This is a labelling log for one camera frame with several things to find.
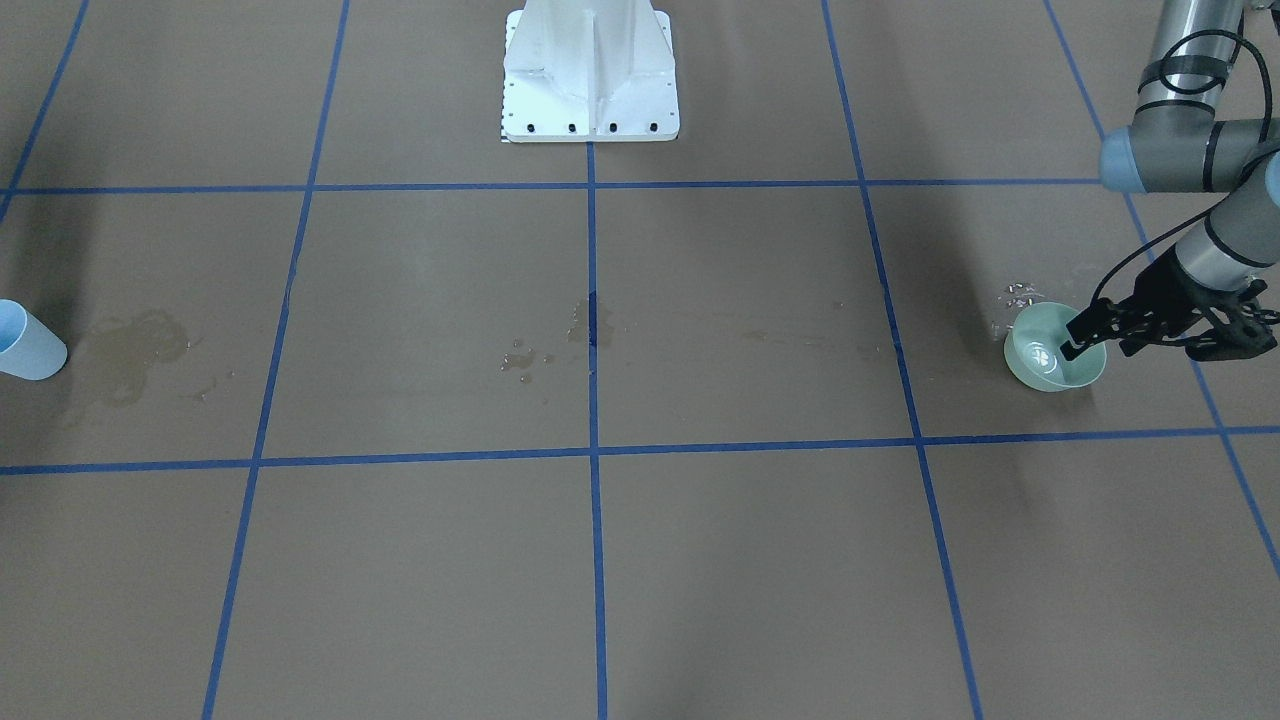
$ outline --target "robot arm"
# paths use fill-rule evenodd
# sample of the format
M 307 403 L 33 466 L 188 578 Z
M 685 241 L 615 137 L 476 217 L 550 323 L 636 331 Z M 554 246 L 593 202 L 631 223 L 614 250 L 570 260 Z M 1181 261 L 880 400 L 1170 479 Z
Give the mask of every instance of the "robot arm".
M 1126 356 L 1175 345 L 1202 361 L 1276 346 L 1270 325 L 1280 316 L 1257 304 L 1266 283 L 1256 275 L 1280 261 L 1280 142 L 1268 119 L 1213 118 L 1238 54 L 1236 41 L 1219 33 L 1242 27 L 1244 1 L 1165 1 L 1133 123 L 1107 136 L 1101 156 L 1111 190 L 1230 195 L 1138 275 L 1132 296 L 1096 296 L 1068 323 L 1068 360 L 1107 340 Z M 1201 320 L 1207 332 L 1180 337 Z

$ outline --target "floor tile square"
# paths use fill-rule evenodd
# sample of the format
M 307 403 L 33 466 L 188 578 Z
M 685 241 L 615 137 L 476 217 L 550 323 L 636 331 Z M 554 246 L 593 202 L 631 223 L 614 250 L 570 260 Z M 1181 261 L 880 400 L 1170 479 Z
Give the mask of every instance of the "floor tile square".
M 911 429 L 852 188 L 602 191 L 604 443 Z
M 0 374 L 0 465 L 248 457 L 301 195 L 20 196 L 0 297 L 67 342 Z
M 588 443 L 586 196 L 323 192 L 269 455 Z
M 595 716 L 586 460 L 265 470 L 219 717 Z
M 23 187 L 303 183 L 339 3 L 93 3 Z
M 244 473 L 3 478 L 0 716 L 198 716 Z
M 347 20 L 320 181 L 584 182 L 582 143 L 502 142 L 518 0 L 362 0 Z
M 837 0 L 831 14 L 867 177 L 1097 177 L 1097 131 L 1042 4 Z
M 602 483 L 609 717 L 970 715 L 913 450 L 605 457 Z
M 1276 575 L 1219 438 L 929 450 L 988 717 L 1266 717 Z

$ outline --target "wet stain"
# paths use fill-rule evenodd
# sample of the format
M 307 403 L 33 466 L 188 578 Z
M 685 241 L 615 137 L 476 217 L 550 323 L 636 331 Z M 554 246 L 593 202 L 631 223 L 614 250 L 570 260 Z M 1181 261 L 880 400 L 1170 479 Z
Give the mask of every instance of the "wet stain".
M 614 327 L 609 324 L 609 318 L 613 313 L 608 311 L 603 304 L 596 301 L 595 306 L 595 346 L 608 347 L 613 345 Z M 577 302 L 573 307 L 573 325 L 568 329 L 570 342 L 590 342 L 591 341 L 591 301 L 590 299 L 584 299 Z
M 218 388 L 218 378 L 209 378 L 209 384 L 197 389 L 193 395 L 186 396 L 188 400 L 195 400 L 196 402 L 204 402 L 209 393 Z
M 748 331 L 741 334 L 742 340 L 763 342 L 769 345 L 797 345 L 818 350 L 835 350 L 829 338 L 823 336 L 809 336 L 797 333 L 771 333 L 768 331 Z
M 200 340 L 192 341 L 164 310 L 147 310 L 129 320 L 108 318 L 76 347 L 67 423 L 78 424 L 95 405 L 127 407 L 138 402 L 154 365 L 177 363 L 197 345 Z
M 502 365 L 498 366 L 499 370 L 506 373 L 507 370 L 527 370 L 534 365 L 534 357 L 538 352 L 532 348 L 529 352 L 508 352 L 502 357 Z

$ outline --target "white metal base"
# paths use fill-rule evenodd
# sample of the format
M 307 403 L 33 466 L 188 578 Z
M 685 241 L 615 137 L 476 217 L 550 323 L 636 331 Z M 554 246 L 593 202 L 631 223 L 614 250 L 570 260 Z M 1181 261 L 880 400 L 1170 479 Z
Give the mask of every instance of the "white metal base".
M 521 27 L 526 10 L 507 17 L 507 59 L 502 102 L 504 142 L 652 142 L 680 133 L 671 17 L 640 4 L 628 29 L 634 36 L 609 46 L 591 13 L 544 13 Z M 660 31 L 660 36 L 653 32 Z M 524 32 L 524 49 L 511 53 Z M 644 33 L 650 33 L 645 44 Z M 666 41 L 659 47 L 660 37 Z M 559 47 L 548 47 L 558 44 Z M 649 54 L 632 61 L 634 56 Z

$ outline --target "black cable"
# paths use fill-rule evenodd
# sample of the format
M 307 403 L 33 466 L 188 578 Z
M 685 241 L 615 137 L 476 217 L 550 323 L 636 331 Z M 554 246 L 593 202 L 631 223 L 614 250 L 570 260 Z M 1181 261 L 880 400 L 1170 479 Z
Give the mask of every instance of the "black cable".
M 1221 204 L 1222 204 L 1222 201 L 1219 200 L 1216 204 L 1213 204 L 1213 208 L 1217 208 Z M 1133 263 L 1134 258 L 1142 255 L 1143 252 L 1151 250 L 1152 247 L 1160 245 L 1161 242 L 1165 242 L 1170 237 L 1178 234 L 1178 232 L 1184 231 L 1188 227 L 1190 227 L 1192 224 L 1194 224 L 1194 223 L 1204 219 L 1206 217 L 1208 217 L 1210 213 L 1213 211 L 1213 208 L 1210 208 L 1208 210 L 1204 210 L 1203 213 L 1198 213 L 1194 218 L 1184 220 L 1176 228 L 1174 228 L 1174 229 L 1171 229 L 1171 231 L 1161 234 L 1156 240 L 1153 240 L 1153 241 L 1143 245 L 1138 250 L 1134 250 L 1133 252 L 1130 252 L 1129 255 L 1126 255 L 1125 259 L 1120 260 L 1120 263 L 1117 263 L 1115 268 L 1111 268 L 1111 270 L 1107 272 L 1106 275 L 1102 275 L 1102 282 L 1100 282 L 1097 290 L 1093 291 L 1093 302 L 1097 302 L 1098 299 L 1102 297 L 1102 290 L 1107 286 L 1108 282 L 1111 282 L 1111 278 L 1116 277 L 1116 273 L 1119 273 L 1120 270 L 1123 270 L 1125 265 L 1128 265 L 1129 263 Z
M 1179 40 L 1165 53 L 1165 56 L 1160 59 L 1160 67 L 1156 73 L 1157 77 L 1160 78 L 1160 85 L 1164 85 L 1170 92 L 1176 92 L 1179 95 L 1199 95 L 1202 92 L 1208 92 L 1210 90 L 1225 83 L 1224 78 L 1213 78 L 1207 83 L 1202 85 L 1201 87 L 1188 88 L 1188 87 L 1178 87 L 1176 85 L 1170 82 L 1169 72 L 1166 72 L 1169 67 L 1169 60 L 1174 58 L 1174 53 L 1180 50 L 1188 42 L 1199 37 L 1226 37 L 1228 40 L 1235 42 L 1236 49 L 1244 47 L 1245 50 L 1249 51 L 1249 55 L 1253 55 L 1253 61 L 1257 63 L 1258 65 L 1258 77 L 1262 79 L 1263 110 L 1262 110 L 1262 127 L 1258 129 L 1258 142 L 1260 143 L 1266 142 L 1267 137 L 1270 137 L 1271 135 L 1271 113 L 1275 110 L 1275 102 L 1271 96 L 1271 73 L 1267 72 L 1267 60 L 1266 58 L 1262 56 L 1262 51 L 1258 50 L 1257 45 L 1245 40 L 1243 35 L 1238 32 L 1231 32 L 1229 29 L 1210 28 L 1210 29 L 1196 31 L 1188 35 L 1187 37 Z
M 1272 13 L 1271 19 L 1276 20 L 1275 10 L 1271 10 L 1271 13 Z M 1280 33 L 1280 24 L 1276 26 L 1276 33 Z M 1244 37 L 1244 15 L 1243 14 L 1240 15 L 1240 27 L 1238 27 L 1235 29 L 1235 35 L 1239 35 L 1240 37 Z M 1240 56 L 1240 44 L 1236 42 L 1235 44 L 1235 50 L 1231 50 L 1231 59 L 1228 60 L 1226 64 L 1228 65 L 1234 65 L 1235 60 L 1239 56 Z

